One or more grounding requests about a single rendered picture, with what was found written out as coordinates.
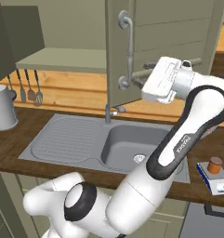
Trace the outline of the brown jam jar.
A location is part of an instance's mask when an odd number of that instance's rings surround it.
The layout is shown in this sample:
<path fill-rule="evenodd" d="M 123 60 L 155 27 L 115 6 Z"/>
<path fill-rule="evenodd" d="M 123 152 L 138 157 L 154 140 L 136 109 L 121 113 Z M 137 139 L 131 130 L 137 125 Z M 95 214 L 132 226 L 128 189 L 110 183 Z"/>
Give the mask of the brown jam jar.
<path fill-rule="evenodd" d="M 211 157 L 207 170 L 211 174 L 218 174 L 221 167 L 222 167 L 222 160 L 219 157 Z"/>

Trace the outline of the dark olive cabinet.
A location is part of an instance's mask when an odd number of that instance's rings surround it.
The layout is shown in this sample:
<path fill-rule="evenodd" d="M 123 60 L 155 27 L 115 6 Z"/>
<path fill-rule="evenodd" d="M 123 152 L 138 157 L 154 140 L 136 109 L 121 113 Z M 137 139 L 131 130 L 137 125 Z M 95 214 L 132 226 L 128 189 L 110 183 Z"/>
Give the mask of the dark olive cabinet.
<path fill-rule="evenodd" d="M 16 70 L 17 62 L 44 47 L 38 7 L 0 3 L 0 81 Z"/>

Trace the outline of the grey hanging ladle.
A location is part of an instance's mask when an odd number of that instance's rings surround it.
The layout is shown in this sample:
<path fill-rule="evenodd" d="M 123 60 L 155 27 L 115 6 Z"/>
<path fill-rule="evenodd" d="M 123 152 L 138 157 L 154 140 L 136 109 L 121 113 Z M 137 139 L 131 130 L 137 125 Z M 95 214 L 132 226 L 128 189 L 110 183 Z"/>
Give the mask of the grey hanging ladle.
<path fill-rule="evenodd" d="M 11 80 L 10 80 L 10 76 L 7 76 L 7 80 L 9 82 L 9 86 L 10 89 L 8 90 L 10 97 L 12 98 L 12 100 L 15 100 L 17 98 L 17 92 L 13 89 L 12 84 L 11 84 Z"/>

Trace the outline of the pale grey kettle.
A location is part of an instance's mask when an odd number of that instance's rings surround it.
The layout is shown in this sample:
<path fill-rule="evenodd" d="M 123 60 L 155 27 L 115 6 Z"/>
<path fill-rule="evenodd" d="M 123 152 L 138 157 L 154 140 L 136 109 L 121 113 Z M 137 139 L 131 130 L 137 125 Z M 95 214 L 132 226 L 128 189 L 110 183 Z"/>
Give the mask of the pale grey kettle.
<path fill-rule="evenodd" d="M 19 120 L 6 86 L 0 85 L 0 131 L 14 128 Z"/>

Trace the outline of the grey dishwasher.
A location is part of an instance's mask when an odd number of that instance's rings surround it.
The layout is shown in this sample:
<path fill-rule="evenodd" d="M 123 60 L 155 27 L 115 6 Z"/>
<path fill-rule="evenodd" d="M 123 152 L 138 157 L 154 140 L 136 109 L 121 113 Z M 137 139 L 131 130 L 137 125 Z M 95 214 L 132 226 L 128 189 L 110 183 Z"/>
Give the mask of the grey dishwasher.
<path fill-rule="evenodd" d="M 224 207 L 212 209 L 224 213 Z M 224 218 L 208 216 L 204 204 L 190 203 L 178 238 L 224 238 Z"/>

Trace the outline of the pale green base cabinets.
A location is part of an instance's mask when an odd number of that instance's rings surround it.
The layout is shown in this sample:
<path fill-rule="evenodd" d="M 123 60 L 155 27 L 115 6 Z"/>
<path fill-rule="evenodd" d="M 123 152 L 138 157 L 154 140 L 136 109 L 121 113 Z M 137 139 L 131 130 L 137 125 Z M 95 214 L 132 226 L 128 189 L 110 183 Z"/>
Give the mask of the pale green base cabinets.
<path fill-rule="evenodd" d="M 7 172 L 1 172 L 1 176 L 28 238 L 41 238 L 49 228 L 49 220 L 47 217 L 28 215 L 22 200 L 26 192 L 47 182 L 47 179 Z M 188 202 L 166 198 L 148 221 L 126 238 L 179 238 L 188 207 Z"/>

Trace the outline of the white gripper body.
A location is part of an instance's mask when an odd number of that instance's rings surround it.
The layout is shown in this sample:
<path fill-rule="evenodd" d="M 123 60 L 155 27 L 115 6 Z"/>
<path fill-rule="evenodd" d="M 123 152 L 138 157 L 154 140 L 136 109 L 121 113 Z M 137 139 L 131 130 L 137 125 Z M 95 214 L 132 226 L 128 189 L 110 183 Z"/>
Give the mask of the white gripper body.
<path fill-rule="evenodd" d="M 141 89 L 142 98 L 163 104 L 171 103 L 177 94 L 172 87 L 180 66 L 180 59 L 161 57 Z"/>

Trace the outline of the olive green wall cabinet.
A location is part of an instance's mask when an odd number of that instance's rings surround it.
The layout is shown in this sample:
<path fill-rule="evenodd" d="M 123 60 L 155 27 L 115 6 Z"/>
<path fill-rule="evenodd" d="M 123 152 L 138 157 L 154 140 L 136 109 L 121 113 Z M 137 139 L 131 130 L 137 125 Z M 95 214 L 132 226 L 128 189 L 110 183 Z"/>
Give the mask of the olive green wall cabinet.
<path fill-rule="evenodd" d="M 106 72 L 105 0 L 0 0 L 37 6 L 45 47 L 16 63 L 19 69 Z"/>

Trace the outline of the brown hanging spatula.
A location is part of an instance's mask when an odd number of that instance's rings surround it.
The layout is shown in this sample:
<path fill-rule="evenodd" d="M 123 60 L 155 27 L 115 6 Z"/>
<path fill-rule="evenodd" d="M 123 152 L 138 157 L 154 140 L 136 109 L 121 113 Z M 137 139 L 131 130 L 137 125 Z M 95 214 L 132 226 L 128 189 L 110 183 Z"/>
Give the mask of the brown hanging spatula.
<path fill-rule="evenodd" d="M 30 84 L 30 78 L 29 78 L 29 74 L 28 74 L 27 69 L 24 69 L 24 72 L 25 72 L 26 80 L 27 80 L 27 83 L 28 83 L 28 86 L 29 86 L 28 100 L 34 101 L 35 100 L 35 93 L 32 90 L 32 87 L 31 87 L 31 84 Z"/>

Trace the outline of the grey steel sink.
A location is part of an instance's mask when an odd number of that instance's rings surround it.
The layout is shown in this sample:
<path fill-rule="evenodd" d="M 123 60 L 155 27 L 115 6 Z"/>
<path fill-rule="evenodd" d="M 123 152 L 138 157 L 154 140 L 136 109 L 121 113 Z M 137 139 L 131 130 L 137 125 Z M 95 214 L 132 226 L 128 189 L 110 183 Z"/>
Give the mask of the grey steel sink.
<path fill-rule="evenodd" d="M 128 174 L 149 158 L 172 126 L 54 114 L 20 159 Z"/>

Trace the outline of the olive green cabinet door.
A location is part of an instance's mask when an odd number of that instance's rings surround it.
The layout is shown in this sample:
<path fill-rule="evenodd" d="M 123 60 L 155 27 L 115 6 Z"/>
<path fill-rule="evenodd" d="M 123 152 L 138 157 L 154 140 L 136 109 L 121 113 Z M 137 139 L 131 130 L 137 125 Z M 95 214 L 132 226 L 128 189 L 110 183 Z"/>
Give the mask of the olive green cabinet door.
<path fill-rule="evenodd" d="M 147 61 L 162 56 L 180 60 L 200 58 L 193 69 L 208 73 L 207 37 L 215 0 L 105 0 L 108 102 L 115 106 L 140 98 L 138 87 L 125 90 L 118 79 L 127 74 L 129 30 L 118 23 L 119 13 L 128 12 L 133 21 L 135 72 Z"/>

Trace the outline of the grey tap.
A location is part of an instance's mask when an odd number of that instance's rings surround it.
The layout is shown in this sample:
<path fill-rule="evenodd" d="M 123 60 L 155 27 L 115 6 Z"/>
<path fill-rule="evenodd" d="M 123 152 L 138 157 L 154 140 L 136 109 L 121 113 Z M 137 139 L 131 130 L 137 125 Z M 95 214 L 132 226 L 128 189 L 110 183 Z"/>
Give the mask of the grey tap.
<path fill-rule="evenodd" d="M 126 112 L 126 108 L 124 106 L 114 106 L 114 110 L 111 110 L 110 104 L 106 104 L 105 107 L 105 123 L 109 124 L 111 122 L 112 116 L 117 116 L 119 113 Z"/>

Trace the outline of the blue and white digital scale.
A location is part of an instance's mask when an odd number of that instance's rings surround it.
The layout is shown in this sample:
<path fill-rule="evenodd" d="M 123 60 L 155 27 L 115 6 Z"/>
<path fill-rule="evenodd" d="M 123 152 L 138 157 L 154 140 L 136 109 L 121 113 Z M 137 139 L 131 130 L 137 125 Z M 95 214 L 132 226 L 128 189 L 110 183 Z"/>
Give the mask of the blue and white digital scale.
<path fill-rule="evenodd" d="M 224 194 L 224 169 L 220 168 L 217 174 L 212 174 L 207 170 L 207 167 L 207 162 L 196 164 L 196 169 L 201 175 L 208 190 L 212 195 Z"/>

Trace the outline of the grey slotted hanging spatula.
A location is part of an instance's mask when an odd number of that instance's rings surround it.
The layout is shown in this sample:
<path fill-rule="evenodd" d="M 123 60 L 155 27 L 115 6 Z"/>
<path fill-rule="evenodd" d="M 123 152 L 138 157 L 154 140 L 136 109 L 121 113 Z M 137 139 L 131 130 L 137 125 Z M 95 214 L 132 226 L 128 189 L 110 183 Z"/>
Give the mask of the grey slotted hanging spatula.
<path fill-rule="evenodd" d="M 38 78 L 38 73 L 37 70 L 34 70 L 34 76 L 35 76 L 35 81 L 36 84 L 39 84 L 39 78 Z M 35 94 L 35 99 L 33 104 L 37 107 L 41 106 L 43 104 L 43 93 L 40 90 L 40 86 L 37 86 L 38 91 Z"/>

